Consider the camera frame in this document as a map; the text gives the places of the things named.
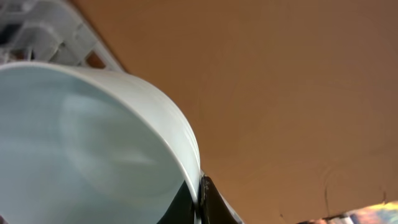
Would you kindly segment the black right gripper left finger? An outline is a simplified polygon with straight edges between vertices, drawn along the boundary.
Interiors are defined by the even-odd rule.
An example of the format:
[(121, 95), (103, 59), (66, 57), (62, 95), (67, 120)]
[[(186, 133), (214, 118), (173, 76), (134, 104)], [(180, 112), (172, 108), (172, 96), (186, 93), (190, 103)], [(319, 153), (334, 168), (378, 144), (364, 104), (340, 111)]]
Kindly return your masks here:
[(158, 224), (194, 224), (195, 206), (186, 182), (179, 188), (172, 203)]

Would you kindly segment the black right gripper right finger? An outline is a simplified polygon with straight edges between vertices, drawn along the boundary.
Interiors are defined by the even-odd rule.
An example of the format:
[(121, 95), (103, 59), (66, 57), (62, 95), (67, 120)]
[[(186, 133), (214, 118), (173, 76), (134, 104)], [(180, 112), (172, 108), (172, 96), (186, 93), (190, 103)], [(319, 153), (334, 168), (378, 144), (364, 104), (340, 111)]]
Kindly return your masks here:
[(200, 182), (199, 211), (202, 224), (242, 224), (230, 211), (212, 179), (206, 175)]

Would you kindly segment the light blue bowl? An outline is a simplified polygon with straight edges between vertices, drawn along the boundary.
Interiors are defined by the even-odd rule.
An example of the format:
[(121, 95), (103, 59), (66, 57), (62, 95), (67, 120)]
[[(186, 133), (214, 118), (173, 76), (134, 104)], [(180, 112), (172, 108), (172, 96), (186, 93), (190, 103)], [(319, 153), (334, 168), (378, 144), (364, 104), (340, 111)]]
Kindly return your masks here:
[(157, 223), (200, 153), (177, 105), (125, 73), (1, 66), (1, 218), (7, 223)]

